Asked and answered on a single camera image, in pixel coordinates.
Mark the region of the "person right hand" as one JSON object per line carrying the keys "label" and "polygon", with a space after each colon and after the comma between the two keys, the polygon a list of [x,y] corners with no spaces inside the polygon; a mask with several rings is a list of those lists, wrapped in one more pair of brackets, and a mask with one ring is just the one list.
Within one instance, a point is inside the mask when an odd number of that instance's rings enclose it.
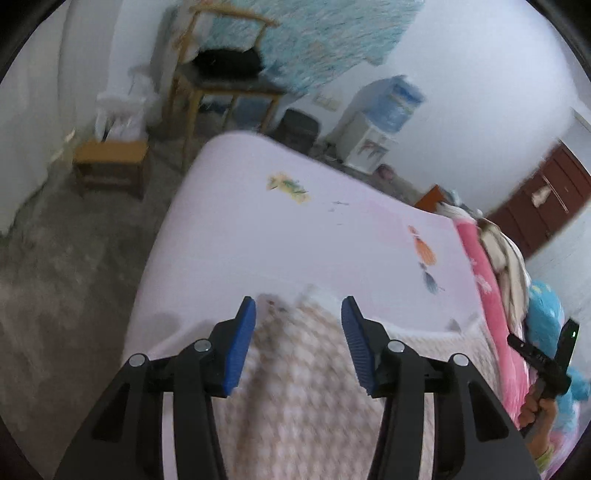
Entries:
{"label": "person right hand", "polygon": [[526,441],[534,459],[541,457],[550,447],[550,434],[557,412],[557,403],[553,399],[537,400],[533,393],[528,393],[524,398],[518,421],[521,428],[534,425],[533,436]]}

